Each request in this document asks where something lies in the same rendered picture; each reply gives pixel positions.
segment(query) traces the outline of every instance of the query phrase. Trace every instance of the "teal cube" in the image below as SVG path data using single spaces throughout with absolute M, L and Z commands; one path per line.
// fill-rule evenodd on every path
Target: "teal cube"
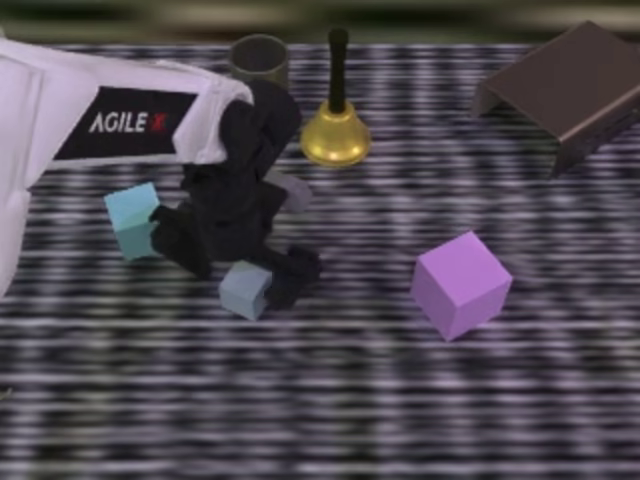
M 120 251 L 128 261 L 156 256 L 151 246 L 151 232 L 156 227 L 149 216 L 160 205 L 152 183 L 120 190 L 104 197 L 111 226 Z
M 222 307 L 247 320 L 257 320 L 267 308 L 264 293 L 271 279 L 268 270 L 245 261 L 236 262 L 220 283 Z

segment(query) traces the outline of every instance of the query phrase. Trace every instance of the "cube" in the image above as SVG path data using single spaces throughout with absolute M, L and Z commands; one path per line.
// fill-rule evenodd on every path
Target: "cube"
M 257 320 L 267 308 L 264 293 L 271 280 L 268 270 L 245 261 L 236 262 L 219 286 L 222 308 L 247 320 Z
M 292 213 L 302 213 L 309 208 L 313 192 L 304 180 L 271 169 L 267 173 L 265 181 L 287 191 L 287 200 L 283 205 L 285 210 Z
M 152 183 L 120 190 L 104 197 L 118 246 L 128 261 L 156 256 L 151 246 L 155 222 L 149 216 L 160 205 Z
M 411 296 L 449 342 L 500 314 L 512 281 L 470 231 L 418 257 Z

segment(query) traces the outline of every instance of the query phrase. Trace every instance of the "brass bell body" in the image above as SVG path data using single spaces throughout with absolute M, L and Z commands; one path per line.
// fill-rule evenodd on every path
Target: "brass bell body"
M 302 130 L 300 145 L 312 162 L 324 167 L 347 167 L 364 160 L 371 147 L 371 134 L 346 101 L 342 113 L 332 113 L 324 101 Z

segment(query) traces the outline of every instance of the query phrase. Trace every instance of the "red x letter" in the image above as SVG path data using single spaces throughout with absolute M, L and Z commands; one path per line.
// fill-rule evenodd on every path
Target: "red x letter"
M 166 113 L 156 113 L 153 115 L 153 121 L 151 123 L 152 132 L 162 132 L 165 128 L 165 122 L 167 121 Z

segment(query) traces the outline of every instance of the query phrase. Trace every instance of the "striped tablecloth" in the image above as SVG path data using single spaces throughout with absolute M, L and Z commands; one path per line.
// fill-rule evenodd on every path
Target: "striped tablecloth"
M 224 69 L 221 48 L 64 48 Z M 224 265 L 199 283 L 121 259 L 102 197 L 153 181 L 176 203 L 178 169 L 47 173 L 0 304 L 0 479 L 639 479 L 640 130 L 548 182 L 548 137 L 467 115 L 522 51 L 350 50 L 375 146 L 324 170 L 290 145 L 279 168 L 316 197 L 274 242 L 318 248 L 326 275 L 255 323 L 220 308 Z M 307 116 L 327 60 L 292 48 Z M 446 344 L 411 273 L 469 229 L 515 282 L 499 318 Z

